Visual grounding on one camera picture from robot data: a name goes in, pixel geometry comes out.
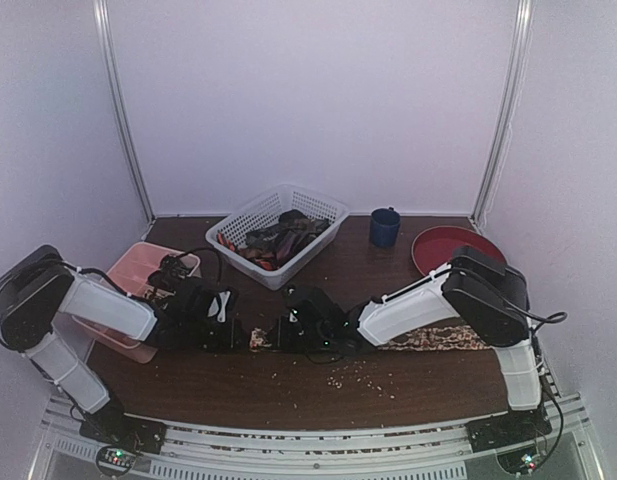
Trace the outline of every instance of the red plate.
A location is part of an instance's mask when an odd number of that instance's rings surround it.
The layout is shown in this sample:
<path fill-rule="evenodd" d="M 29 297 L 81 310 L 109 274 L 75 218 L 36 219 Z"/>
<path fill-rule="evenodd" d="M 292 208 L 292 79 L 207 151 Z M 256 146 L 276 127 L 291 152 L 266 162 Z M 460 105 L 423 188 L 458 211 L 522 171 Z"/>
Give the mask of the red plate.
<path fill-rule="evenodd" d="M 506 262 L 504 254 L 490 240 L 461 227 L 433 227 L 421 232 L 412 242 L 412 261 L 423 275 L 428 275 L 449 261 L 453 252 L 463 245 Z"/>

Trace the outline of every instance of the pink plastic bin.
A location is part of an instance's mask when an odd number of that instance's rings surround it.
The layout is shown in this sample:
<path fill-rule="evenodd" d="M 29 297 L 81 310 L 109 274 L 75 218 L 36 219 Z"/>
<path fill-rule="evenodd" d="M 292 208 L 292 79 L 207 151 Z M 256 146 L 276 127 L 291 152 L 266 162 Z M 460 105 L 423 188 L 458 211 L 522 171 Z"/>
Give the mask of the pink plastic bin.
<path fill-rule="evenodd" d="M 182 252 L 152 243 L 135 243 L 108 271 L 108 276 L 127 292 L 143 296 L 151 288 L 148 285 L 148 276 L 159 268 L 161 259 L 166 255 L 180 253 Z M 199 257 L 187 255 L 181 260 L 187 267 L 192 267 L 190 276 L 199 274 L 201 263 Z M 82 318 L 74 316 L 72 318 L 95 340 L 136 362 L 148 363 L 157 353 L 156 348 L 128 338 L 116 330 L 102 327 Z"/>

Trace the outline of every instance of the cup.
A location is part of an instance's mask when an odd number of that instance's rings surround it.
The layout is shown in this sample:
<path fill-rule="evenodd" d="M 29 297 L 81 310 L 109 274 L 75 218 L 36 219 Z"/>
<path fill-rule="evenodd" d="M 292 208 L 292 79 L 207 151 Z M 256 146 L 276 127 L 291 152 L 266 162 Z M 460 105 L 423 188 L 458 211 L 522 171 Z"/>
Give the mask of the cup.
<path fill-rule="evenodd" d="M 400 225 L 401 216 L 394 208 L 378 208 L 370 214 L 370 242 L 381 248 L 393 247 Z"/>

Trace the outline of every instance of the wooden tabletop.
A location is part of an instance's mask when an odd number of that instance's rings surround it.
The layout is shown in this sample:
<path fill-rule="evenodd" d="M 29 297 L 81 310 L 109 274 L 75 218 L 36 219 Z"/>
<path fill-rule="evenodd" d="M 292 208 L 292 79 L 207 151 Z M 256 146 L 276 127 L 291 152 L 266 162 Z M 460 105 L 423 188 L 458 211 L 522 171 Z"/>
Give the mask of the wooden tabletop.
<path fill-rule="evenodd" d="M 147 241 L 179 250 L 205 245 L 218 218 L 159 219 Z M 337 238 L 292 280 L 315 285 L 344 309 L 421 278 L 410 258 L 417 234 L 466 219 L 405 217 L 397 245 L 368 242 L 368 217 L 348 218 Z M 211 255 L 203 274 L 215 271 Z M 232 267 L 223 282 L 239 290 L 235 315 L 246 329 L 270 327 L 285 313 L 281 294 Z M 507 407 L 492 351 L 380 352 L 332 365 L 301 355 L 159 352 L 141 365 L 97 344 L 89 365 L 129 412 L 206 425 L 339 429 L 416 425 L 484 415 Z"/>

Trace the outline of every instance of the metal corner post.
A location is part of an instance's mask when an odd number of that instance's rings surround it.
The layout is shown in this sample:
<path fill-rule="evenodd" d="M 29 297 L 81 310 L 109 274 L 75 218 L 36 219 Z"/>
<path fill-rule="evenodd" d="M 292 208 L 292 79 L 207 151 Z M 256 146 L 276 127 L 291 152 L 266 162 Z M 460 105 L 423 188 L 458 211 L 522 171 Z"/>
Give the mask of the metal corner post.
<path fill-rule="evenodd" d="M 506 153 L 505 145 L 507 133 L 512 121 L 515 104 L 519 97 L 519 84 L 522 80 L 524 61 L 528 50 L 533 1 L 534 0 L 519 0 L 517 6 L 517 20 L 513 34 L 504 95 L 499 110 L 499 118 L 490 148 L 488 163 L 486 164 L 486 171 L 471 217 L 471 220 L 478 227 L 483 227 L 484 225 L 488 202 L 496 187 L 497 172 Z"/>
<path fill-rule="evenodd" d="M 135 185 L 137 194 L 139 195 L 139 201 L 141 202 L 144 216 L 146 217 L 146 221 L 150 223 L 155 219 L 155 214 L 153 212 L 152 205 L 150 204 L 146 184 L 137 160 L 137 153 L 135 151 L 135 145 L 132 141 L 126 107 L 124 105 L 124 99 L 121 93 L 121 83 L 119 81 L 117 62 L 115 60 L 115 52 L 112 43 L 112 33 L 110 31 L 110 22 L 108 19 L 108 0 L 93 0 L 93 4 L 95 9 L 97 33 L 99 35 L 99 42 L 101 44 L 104 63 L 108 73 L 108 83 L 110 86 L 110 93 L 112 95 L 119 138 L 121 140 L 121 145 L 124 150 L 124 156 L 126 157 L 128 168 L 130 169 L 130 175 Z"/>

